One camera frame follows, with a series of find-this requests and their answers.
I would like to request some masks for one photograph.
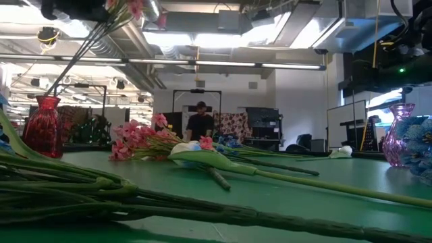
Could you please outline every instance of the floral fabric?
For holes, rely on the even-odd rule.
[[[215,128],[219,127],[219,113],[214,113]],[[248,125],[248,114],[244,113],[222,113],[220,132],[225,134],[234,134],[240,141],[252,136],[252,130]]]

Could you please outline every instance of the vase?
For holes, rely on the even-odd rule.
[[[387,161],[391,166],[403,167],[403,163],[400,160],[400,155],[406,154],[408,149],[403,138],[396,136],[396,127],[405,117],[411,115],[415,104],[396,104],[390,107],[390,111],[393,113],[394,120],[391,124],[391,128],[385,136],[383,143],[383,152]]]
[[[34,151],[51,157],[63,156],[61,120],[56,110],[60,99],[36,96],[39,108],[32,114],[24,131],[23,141]]]

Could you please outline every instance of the table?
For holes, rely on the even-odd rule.
[[[252,178],[223,172],[232,191],[222,190],[200,171],[190,171],[164,161],[109,162],[107,152],[66,153],[63,160],[101,169],[128,178],[142,188],[192,196],[218,203],[254,207],[260,211],[312,219],[400,230],[432,237],[432,211],[382,200],[279,182],[258,176]],[[403,194],[432,200],[432,188],[421,184],[406,169],[390,167],[371,159],[295,161],[285,158],[260,158],[265,161],[317,170],[316,178],[370,190]],[[274,171],[313,178],[309,175]],[[127,223],[8,227],[0,229],[3,242],[358,242],[308,233],[264,227],[203,223],[181,219],[150,217]]]

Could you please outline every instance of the fluorescent light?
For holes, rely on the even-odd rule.
[[[178,64],[188,65],[186,60],[164,60],[164,59],[129,59],[132,63],[151,63],[151,64]]]
[[[236,48],[242,37],[238,34],[198,34],[194,45],[203,48]]]
[[[320,70],[319,65],[296,65],[296,64],[272,64],[263,63],[263,68],[297,69],[297,70]]]
[[[62,57],[63,60],[70,61],[72,60],[72,57]],[[121,58],[109,58],[109,57],[81,57],[81,61],[98,61],[98,62],[121,62]]]
[[[345,18],[341,18],[337,23],[331,27],[323,36],[321,36],[315,43],[313,43],[312,47],[318,47],[325,39],[329,38],[330,34],[335,32],[341,24],[345,22]]]
[[[35,101],[10,101],[9,104],[11,104],[11,105],[38,105],[38,103]],[[59,106],[64,106],[64,105],[70,105],[70,106],[76,106],[76,107],[102,108],[102,105],[100,105],[100,104],[59,103]],[[105,105],[105,107],[152,109],[148,105]]]
[[[74,94],[74,95],[72,95],[72,98],[79,99],[80,101],[86,101],[87,100],[87,97],[84,95],[81,95],[81,94]]]
[[[192,39],[189,34],[143,32],[143,35],[149,44],[158,45],[160,47],[192,44]]]
[[[37,59],[38,60],[54,60],[54,57],[44,56],[44,55],[14,55],[14,54],[0,54],[0,59]]]
[[[254,67],[255,63],[242,63],[233,61],[196,61],[197,65],[224,65],[224,66],[234,66],[234,67]]]

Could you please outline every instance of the flower stem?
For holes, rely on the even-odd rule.
[[[329,182],[320,182],[318,180],[310,180],[310,179],[304,179],[304,178],[295,178],[288,175],[280,175],[277,173],[270,173],[266,171],[260,171],[257,170],[255,174],[259,176],[263,176],[266,178],[273,178],[276,180],[283,180],[286,182],[293,182],[296,184],[302,184],[306,186],[314,186],[317,188],[323,188],[327,190],[334,190],[338,192],[345,192],[349,194],[359,195],[359,196],[366,196],[369,198],[376,198],[381,200],[387,200],[395,203],[402,203],[407,205],[413,205],[418,207],[427,207],[432,208],[432,200],[426,200],[421,198],[413,198],[409,196],[402,196],[402,195],[395,195],[395,194],[388,194],[384,192],[375,192],[371,190],[366,190],[362,188],[355,188],[353,186],[345,186],[342,184],[336,184],[336,183],[329,183]]]

